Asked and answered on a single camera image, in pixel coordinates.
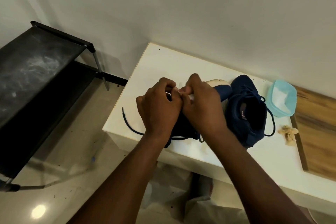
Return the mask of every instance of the hand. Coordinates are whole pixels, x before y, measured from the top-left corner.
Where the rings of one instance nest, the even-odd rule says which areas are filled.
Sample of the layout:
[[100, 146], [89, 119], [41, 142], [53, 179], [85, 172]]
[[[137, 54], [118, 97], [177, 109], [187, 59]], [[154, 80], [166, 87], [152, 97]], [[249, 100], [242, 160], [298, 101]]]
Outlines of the hand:
[[[167, 99], [166, 92], [171, 94], [172, 101]], [[183, 104], [176, 83], [161, 78], [144, 96], [136, 98], [136, 104], [145, 133], [169, 138]]]
[[[202, 82], [198, 74], [192, 74], [179, 93], [183, 99], [183, 114], [205, 139], [227, 128], [219, 94]], [[194, 94], [193, 101], [189, 94]]]

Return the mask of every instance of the pants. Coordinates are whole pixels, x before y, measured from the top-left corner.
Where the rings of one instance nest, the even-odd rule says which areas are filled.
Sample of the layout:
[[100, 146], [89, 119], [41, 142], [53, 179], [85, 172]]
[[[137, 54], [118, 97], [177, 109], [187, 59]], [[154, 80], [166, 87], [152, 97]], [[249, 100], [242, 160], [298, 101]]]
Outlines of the pants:
[[185, 205], [185, 224], [249, 224], [244, 210], [214, 205], [210, 197], [196, 197]]

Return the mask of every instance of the person's left hand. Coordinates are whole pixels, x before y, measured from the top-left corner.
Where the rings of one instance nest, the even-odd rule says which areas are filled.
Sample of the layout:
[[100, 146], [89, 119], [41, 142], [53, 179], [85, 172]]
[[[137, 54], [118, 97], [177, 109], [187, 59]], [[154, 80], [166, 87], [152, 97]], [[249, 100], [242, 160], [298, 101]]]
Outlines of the person's left hand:
[[[166, 92], [171, 94], [172, 101], [167, 99]], [[137, 97], [136, 104], [146, 128], [145, 133], [169, 138], [182, 103], [176, 83], [167, 78], [161, 78], [144, 96]]]

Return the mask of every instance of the white tabletop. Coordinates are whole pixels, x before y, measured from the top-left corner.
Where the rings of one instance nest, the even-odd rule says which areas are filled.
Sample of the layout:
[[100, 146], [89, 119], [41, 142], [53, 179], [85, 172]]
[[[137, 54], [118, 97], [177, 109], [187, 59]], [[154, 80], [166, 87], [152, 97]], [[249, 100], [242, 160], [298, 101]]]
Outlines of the white tabletop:
[[[133, 133], [126, 126], [122, 116], [122, 107], [132, 128], [139, 132], [145, 132], [145, 127], [137, 112], [135, 98], [144, 95], [147, 89], [152, 87], [161, 77], [170, 78], [177, 83], [178, 87], [181, 87], [185, 85], [192, 73], [198, 73], [203, 81], [223, 79], [228, 82], [232, 82], [237, 76], [243, 74], [149, 43], [103, 130], [139, 141], [141, 135]], [[266, 96], [271, 82], [254, 76], [250, 76], [250, 78], [259, 94]], [[275, 124], [278, 130], [282, 125], [291, 125], [291, 121], [289, 117], [275, 117]], [[270, 134], [272, 129], [272, 120], [268, 114], [265, 133]], [[174, 153], [222, 167], [206, 143], [200, 143], [194, 139], [173, 140], [168, 149]], [[253, 148], [248, 149], [248, 152], [279, 186], [329, 202], [336, 202], [336, 182], [304, 172], [297, 148], [285, 145], [284, 137], [277, 132], [272, 137], [264, 137]]]

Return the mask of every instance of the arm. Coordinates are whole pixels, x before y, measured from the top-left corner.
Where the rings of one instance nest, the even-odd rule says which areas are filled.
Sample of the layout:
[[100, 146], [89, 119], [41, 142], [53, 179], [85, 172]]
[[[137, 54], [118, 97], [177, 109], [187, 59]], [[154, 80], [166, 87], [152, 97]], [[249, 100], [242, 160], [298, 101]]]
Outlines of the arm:
[[[191, 75], [181, 89], [183, 113], [201, 133], [232, 180], [251, 223], [310, 221], [248, 154], [227, 128], [215, 89]], [[194, 94], [194, 101], [188, 97]]]
[[[137, 97], [145, 135], [68, 224], [135, 223], [157, 158], [182, 107], [175, 86], [175, 82], [161, 78], [144, 96]], [[166, 97], [166, 91], [171, 92], [171, 102]]]

